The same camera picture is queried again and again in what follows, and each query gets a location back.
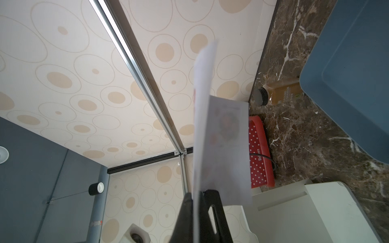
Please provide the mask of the new menu sheet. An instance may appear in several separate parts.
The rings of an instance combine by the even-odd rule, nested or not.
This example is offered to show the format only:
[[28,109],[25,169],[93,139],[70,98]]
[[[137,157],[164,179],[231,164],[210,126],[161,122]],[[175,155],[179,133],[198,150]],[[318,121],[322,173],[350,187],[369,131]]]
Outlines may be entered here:
[[248,103],[211,95],[217,42],[204,47],[193,67],[193,237],[200,238],[200,195],[219,192],[224,206],[252,205]]

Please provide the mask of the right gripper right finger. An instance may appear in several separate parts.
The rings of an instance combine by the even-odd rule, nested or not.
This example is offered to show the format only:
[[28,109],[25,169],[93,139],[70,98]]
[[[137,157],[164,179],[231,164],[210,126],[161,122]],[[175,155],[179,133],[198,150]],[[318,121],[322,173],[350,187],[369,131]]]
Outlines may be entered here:
[[200,243],[232,243],[233,239],[219,192],[207,190],[199,196]]

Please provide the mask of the white menu holder stand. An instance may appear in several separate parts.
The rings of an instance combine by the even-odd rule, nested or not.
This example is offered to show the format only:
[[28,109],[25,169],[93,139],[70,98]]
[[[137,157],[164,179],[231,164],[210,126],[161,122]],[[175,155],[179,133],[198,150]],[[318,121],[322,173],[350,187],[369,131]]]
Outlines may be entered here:
[[351,189],[303,180],[262,192],[249,207],[224,208],[235,243],[380,243]]

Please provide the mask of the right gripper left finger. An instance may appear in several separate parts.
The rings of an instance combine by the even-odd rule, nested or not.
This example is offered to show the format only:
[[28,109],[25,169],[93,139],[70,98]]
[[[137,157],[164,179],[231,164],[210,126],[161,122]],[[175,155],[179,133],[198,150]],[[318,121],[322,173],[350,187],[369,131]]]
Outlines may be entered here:
[[169,243],[193,242],[193,201],[190,192],[186,193],[177,217]]

